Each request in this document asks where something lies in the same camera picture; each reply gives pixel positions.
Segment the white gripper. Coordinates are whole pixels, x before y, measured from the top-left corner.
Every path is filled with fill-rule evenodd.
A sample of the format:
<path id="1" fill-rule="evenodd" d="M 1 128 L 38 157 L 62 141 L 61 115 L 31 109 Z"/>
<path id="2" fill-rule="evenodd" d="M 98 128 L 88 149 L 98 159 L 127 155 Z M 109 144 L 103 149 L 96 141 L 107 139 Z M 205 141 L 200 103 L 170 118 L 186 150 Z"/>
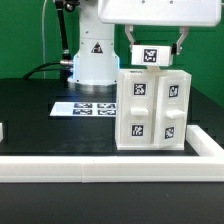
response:
<path id="1" fill-rule="evenodd" d="M 98 0 L 104 23 L 127 24 L 125 34 L 133 46 L 133 25 L 182 26 L 171 53 L 179 55 L 189 34 L 188 26 L 213 27 L 221 20 L 222 0 Z"/>

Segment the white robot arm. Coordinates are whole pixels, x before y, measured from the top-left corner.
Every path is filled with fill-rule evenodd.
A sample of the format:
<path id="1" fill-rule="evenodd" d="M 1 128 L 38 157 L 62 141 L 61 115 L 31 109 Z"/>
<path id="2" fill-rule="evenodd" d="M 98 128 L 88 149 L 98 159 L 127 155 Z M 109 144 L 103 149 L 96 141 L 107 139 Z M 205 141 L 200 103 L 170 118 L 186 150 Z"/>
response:
<path id="1" fill-rule="evenodd" d="M 214 27 L 221 20 L 221 0 L 80 0 L 79 51 L 70 79 L 82 85 L 113 85 L 119 58 L 114 52 L 114 28 L 125 27 L 133 65 L 167 67 L 180 52 L 174 46 L 139 45 L 132 32 L 136 25 L 177 26 L 185 38 L 191 27 Z"/>

